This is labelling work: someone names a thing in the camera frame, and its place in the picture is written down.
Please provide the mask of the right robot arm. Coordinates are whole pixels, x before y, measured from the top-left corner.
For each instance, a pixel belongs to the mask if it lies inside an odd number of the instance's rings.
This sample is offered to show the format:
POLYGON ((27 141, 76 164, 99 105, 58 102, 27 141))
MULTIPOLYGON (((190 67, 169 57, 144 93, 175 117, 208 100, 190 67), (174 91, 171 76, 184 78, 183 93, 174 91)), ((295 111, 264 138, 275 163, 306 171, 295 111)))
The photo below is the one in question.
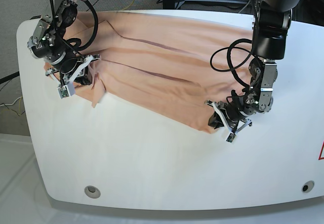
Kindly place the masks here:
POLYGON ((50 4, 41 15, 37 27, 30 37, 27 47, 37 59, 44 59, 56 73, 59 73, 60 86, 69 82, 82 85, 90 84, 87 68, 77 71, 81 65, 88 65, 91 59, 81 52, 95 40, 99 20, 98 15, 88 0, 49 0, 50 4), (79 38, 64 39, 66 29, 77 17, 77 2, 82 1, 90 9, 93 19, 93 32, 86 43, 79 38))

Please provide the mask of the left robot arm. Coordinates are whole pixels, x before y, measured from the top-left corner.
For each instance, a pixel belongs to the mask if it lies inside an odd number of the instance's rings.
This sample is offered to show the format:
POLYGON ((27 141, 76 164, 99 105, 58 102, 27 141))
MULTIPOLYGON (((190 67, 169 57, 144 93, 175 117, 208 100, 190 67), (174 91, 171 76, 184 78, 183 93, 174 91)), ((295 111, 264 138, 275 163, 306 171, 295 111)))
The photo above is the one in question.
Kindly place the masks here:
POLYGON ((228 69, 243 86, 243 95, 236 91, 225 102, 205 104, 214 113, 208 125, 224 127, 225 139, 233 142, 237 134, 252 125, 248 118, 255 113, 271 110, 273 84, 277 79, 277 60, 285 56, 286 39, 292 21, 292 10, 299 0, 250 0, 255 23, 252 39, 238 39, 226 47, 228 69))

